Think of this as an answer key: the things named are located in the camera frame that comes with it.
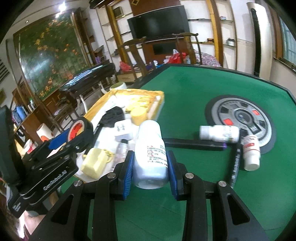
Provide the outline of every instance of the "green felt table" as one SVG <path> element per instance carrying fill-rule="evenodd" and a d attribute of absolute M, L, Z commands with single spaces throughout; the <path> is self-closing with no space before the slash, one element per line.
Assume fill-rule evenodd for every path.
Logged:
<path fill-rule="evenodd" d="M 149 74 L 135 87 L 165 93 L 165 104 L 157 121 L 162 137 L 166 138 L 192 139 L 200 125 L 207 125 L 206 104 L 220 95 L 248 98 L 268 112 L 276 127 L 275 146 L 261 156 L 258 170 L 240 169 L 234 190 L 270 240 L 275 240 L 296 210 L 296 106 L 287 91 L 224 69 L 169 65 Z M 173 150 L 177 161 L 184 163 L 188 171 L 203 180 L 226 180 L 230 148 L 222 152 L 168 149 Z M 208 240 L 212 240 L 209 203 L 207 209 Z M 115 203 L 118 240 L 180 241 L 185 210 L 186 202 L 174 200 L 169 184 L 156 190 L 133 186 L 126 201 Z"/>

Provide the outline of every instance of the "television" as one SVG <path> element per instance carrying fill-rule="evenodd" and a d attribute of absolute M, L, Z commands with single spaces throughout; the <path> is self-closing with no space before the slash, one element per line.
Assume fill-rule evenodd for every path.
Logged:
<path fill-rule="evenodd" d="M 128 19 L 133 38 L 147 40 L 190 32 L 183 5 L 146 12 Z"/>

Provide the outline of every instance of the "floral painting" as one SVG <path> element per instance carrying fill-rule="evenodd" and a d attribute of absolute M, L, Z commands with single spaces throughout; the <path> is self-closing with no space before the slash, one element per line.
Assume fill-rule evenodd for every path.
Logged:
<path fill-rule="evenodd" d="M 30 24 L 14 35 L 14 44 L 25 78 L 41 99 L 88 68 L 70 12 Z"/>

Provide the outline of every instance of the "red plastic bag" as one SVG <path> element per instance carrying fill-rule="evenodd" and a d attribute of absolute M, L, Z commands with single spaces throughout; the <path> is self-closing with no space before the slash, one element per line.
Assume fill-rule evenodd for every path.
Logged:
<path fill-rule="evenodd" d="M 123 72 L 127 72 L 127 71 L 131 70 L 131 66 L 129 66 L 125 62 L 120 61 L 119 64 L 120 64 L 120 68 L 122 69 Z"/>
<path fill-rule="evenodd" d="M 186 53 L 182 52 L 182 57 L 183 59 L 185 59 L 186 57 Z M 181 57 L 180 57 L 180 53 L 175 53 L 173 54 L 169 61 L 168 61 L 168 64 L 181 64 Z"/>

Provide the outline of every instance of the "white pill bottle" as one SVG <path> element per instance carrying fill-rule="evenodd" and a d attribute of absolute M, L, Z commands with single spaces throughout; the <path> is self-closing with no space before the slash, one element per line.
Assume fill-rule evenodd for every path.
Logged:
<path fill-rule="evenodd" d="M 258 137 L 255 135 L 246 136 L 243 140 L 244 169 L 255 171 L 260 167 L 260 147 Z"/>
<path fill-rule="evenodd" d="M 160 126 L 146 120 L 140 127 L 135 145 L 133 183 L 143 189 L 156 189 L 168 182 L 168 163 Z"/>
<path fill-rule="evenodd" d="M 239 128 L 237 126 L 200 126 L 200 139 L 217 142 L 237 143 Z"/>

